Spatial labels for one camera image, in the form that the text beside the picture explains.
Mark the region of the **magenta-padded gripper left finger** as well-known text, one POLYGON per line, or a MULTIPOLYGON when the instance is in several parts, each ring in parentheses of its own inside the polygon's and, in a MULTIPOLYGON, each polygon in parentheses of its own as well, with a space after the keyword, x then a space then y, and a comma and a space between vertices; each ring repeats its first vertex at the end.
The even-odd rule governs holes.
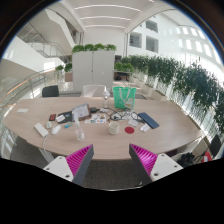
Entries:
POLYGON ((44 170, 81 186, 93 155, 93 145, 90 144, 66 157, 58 156, 44 170))

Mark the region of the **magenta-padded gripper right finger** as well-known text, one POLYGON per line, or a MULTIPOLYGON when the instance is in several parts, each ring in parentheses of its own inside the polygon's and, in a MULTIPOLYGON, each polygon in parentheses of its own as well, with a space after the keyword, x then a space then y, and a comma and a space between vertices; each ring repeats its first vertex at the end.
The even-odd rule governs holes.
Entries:
POLYGON ((129 145, 129 155, 133 160, 142 186, 182 169, 182 166, 166 154, 157 155, 134 144, 129 145))

